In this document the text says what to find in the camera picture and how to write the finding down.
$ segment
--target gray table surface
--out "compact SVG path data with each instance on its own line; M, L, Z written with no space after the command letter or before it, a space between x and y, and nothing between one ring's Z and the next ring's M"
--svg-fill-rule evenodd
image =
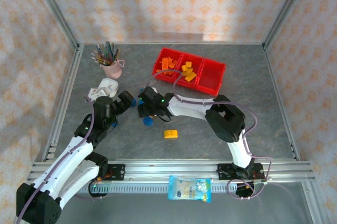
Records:
M98 87L105 78L103 70L91 59L94 47L84 47L56 156L66 148L77 126L91 112L88 103L84 102L84 96L88 95L91 87ZM125 60L123 74L117 79L119 93L129 90L134 96L139 94L140 88L151 77L153 63L163 47L225 62L227 69L219 93L232 101L248 105L259 118L256 129L247 136L251 152L273 158L293 157L262 46L133 44L115 47L121 48L120 58ZM161 80L155 80L152 86L162 94L171 92L172 88L171 83ZM177 87L177 93L193 98L211 97L180 86ZM246 125L249 126L253 119L248 113L245 114ZM177 129L179 137L164 139L164 131L171 129ZM130 108L118 117L117 127L95 151L109 159L232 159L226 143L216 137L205 121L178 116L168 123L155 119L149 127L138 118L137 108Z
M114 194L100 201L72 198L57 224L311 224L300 183L268 184L256 198L213 193L211 203L167 200L165 194Z

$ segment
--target snack bag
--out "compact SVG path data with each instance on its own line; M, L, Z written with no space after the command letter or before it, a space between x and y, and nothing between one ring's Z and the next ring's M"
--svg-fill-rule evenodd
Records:
M211 179L170 176L168 199L199 199L211 202Z

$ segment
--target red tray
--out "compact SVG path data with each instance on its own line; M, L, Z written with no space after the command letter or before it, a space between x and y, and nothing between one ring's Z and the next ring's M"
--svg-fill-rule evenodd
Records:
M184 65L185 62L192 62L193 72L196 73L196 77L190 82L181 78L177 83L178 85L207 94L218 95L222 85L222 78L226 71L225 63L164 47L153 65L152 75L154 75L157 70L162 70L162 59L164 57L171 57L177 60L178 63L174 69L179 71L182 71L181 66ZM172 75L160 74L156 76L157 79L170 83L174 83L178 77L178 73L173 73Z

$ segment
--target pen holder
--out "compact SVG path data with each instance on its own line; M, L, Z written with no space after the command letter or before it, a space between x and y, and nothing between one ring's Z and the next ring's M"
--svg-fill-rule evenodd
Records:
M100 65L100 67L104 70L104 73L107 78L117 79L122 74L122 68L124 67L124 60L117 60L110 66Z

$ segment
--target patterned wallpaper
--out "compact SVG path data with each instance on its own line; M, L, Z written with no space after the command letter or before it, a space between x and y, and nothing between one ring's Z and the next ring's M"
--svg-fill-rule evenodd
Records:
M73 50L44 0L0 0L0 223L43 150Z
M262 43L285 0L56 0L77 40Z
M337 0L297 0L269 56L303 160L337 220Z

